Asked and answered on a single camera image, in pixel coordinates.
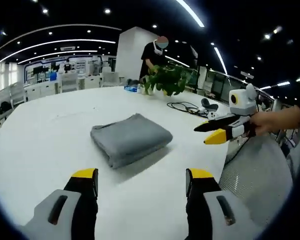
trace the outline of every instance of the black ceiling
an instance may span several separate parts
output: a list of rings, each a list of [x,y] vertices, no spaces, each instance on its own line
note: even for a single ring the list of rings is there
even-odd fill
[[[18,39],[21,44],[17,44],[16,40],[0,49],[0,59],[29,46],[64,39],[99,39],[114,41],[116,44],[54,43],[21,52],[8,61],[35,57],[34,53],[37,56],[53,53],[55,48],[66,46],[79,46],[80,50],[98,50],[101,54],[110,52],[111,55],[116,55],[120,33],[132,27],[141,27],[166,36],[169,39],[167,55],[172,58],[191,65],[191,45],[198,52],[202,66],[208,64],[209,68],[223,72],[211,45],[213,42],[221,52],[229,75],[245,80],[240,72],[250,73],[254,79],[247,81],[257,87],[290,81],[290,85],[266,91],[275,98],[280,96],[289,104],[293,104],[295,98],[300,98],[300,82],[295,82],[300,77],[300,2],[184,1],[205,27],[199,27],[176,0],[3,1],[5,11],[0,13],[0,29],[4,29],[7,36],[1,36],[0,46],[27,32],[62,24],[105,25],[121,30],[92,26],[43,30],[21,37]],[[43,14],[43,8],[48,9],[48,14]],[[111,14],[105,14],[105,8],[111,9]],[[158,28],[152,28],[153,24],[157,24]],[[281,26],[282,31],[273,34],[277,26]],[[265,39],[265,34],[272,34],[271,38]]]

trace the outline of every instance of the folded cloth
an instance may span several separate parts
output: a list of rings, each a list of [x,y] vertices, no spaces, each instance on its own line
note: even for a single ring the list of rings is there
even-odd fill
[[[163,148],[173,138],[168,130],[139,113],[123,121],[94,126],[90,135],[114,169]]]

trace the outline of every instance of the black shirt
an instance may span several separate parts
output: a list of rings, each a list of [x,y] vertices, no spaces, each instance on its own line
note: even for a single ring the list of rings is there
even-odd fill
[[[140,72],[140,79],[148,74],[149,67],[146,64],[146,59],[150,59],[150,61],[153,65],[160,66],[160,65],[166,64],[166,58],[164,55],[164,51],[163,51],[162,55],[156,54],[153,42],[149,42],[147,45],[145,45],[141,59],[143,61],[142,61],[142,67],[141,67],[141,72]]]

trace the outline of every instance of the desk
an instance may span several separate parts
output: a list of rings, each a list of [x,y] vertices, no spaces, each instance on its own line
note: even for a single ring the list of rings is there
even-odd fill
[[[201,99],[190,92],[172,97],[141,95],[118,86],[62,93],[18,106],[0,129],[2,208],[13,223],[25,225],[35,206],[63,189],[74,172],[98,168],[99,239],[184,239],[186,168],[206,169],[219,181],[228,143],[204,145],[210,133],[193,131],[204,119],[166,103],[188,101],[199,106]],[[218,104],[219,111],[229,111]],[[173,140],[136,163],[111,169],[90,130],[135,113],[169,130]],[[135,217],[147,219],[148,224]]]

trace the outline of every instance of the hand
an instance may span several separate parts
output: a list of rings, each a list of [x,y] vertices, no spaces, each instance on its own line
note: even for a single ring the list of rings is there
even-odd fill
[[[276,131],[275,112],[259,111],[251,117],[250,122],[256,125],[255,134],[257,136]]]

